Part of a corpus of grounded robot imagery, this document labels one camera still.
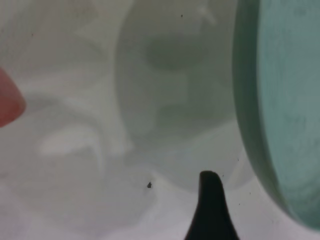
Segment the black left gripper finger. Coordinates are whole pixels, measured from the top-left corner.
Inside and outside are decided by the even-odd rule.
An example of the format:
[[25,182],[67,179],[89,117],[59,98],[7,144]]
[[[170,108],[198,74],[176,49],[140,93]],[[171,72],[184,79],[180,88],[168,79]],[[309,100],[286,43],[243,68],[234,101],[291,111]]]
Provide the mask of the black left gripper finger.
[[231,220],[223,183],[213,171],[199,175],[197,207],[186,240],[238,240]]

